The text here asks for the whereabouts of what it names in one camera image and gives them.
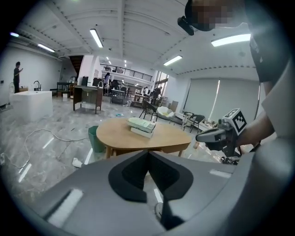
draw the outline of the stack of books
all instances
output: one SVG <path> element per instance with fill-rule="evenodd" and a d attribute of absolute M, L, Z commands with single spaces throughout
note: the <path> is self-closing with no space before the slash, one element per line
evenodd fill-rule
<path fill-rule="evenodd" d="M 153 130 L 156 123 L 143 120 L 137 117 L 131 117 L 128 119 L 128 125 L 131 126 L 131 132 L 151 138 L 153 136 Z"/>

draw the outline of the railing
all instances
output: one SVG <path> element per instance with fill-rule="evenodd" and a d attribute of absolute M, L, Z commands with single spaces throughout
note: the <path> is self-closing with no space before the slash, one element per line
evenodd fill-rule
<path fill-rule="evenodd" d="M 152 80 L 152 76 L 150 76 L 150 75 L 143 74 L 143 73 L 133 71 L 133 70 L 129 70 L 129 69 L 119 67 L 119 66 L 101 64 L 100 68 L 101 68 L 102 71 L 116 72 L 116 73 L 119 73 L 119 74 L 132 76 L 132 77 L 147 80 L 147 81 Z"/>

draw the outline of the camera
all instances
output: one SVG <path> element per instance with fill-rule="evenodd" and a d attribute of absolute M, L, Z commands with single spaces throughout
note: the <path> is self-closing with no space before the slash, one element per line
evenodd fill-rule
<path fill-rule="evenodd" d="M 177 19 L 177 24 L 185 30 L 190 36 L 193 36 L 195 34 L 194 29 L 192 26 L 189 25 L 187 19 L 185 16 L 182 16 L 181 18 Z"/>

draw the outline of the oval wooden table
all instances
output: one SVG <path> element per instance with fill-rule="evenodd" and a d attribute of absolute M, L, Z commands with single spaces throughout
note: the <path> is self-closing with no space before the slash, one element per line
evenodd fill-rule
<path fill-rule="evenodd" d="M 191 137 L 171 124 L 157 122 L 153 136 L 146 138 L 130 131 L 125 118 L 111 118 L 102 123 L 96 130 L 97 138 L 106 145 L 106 158 L 133 152 L 136 150 L 163 151 L 164 153 L 185 150 Z"/>

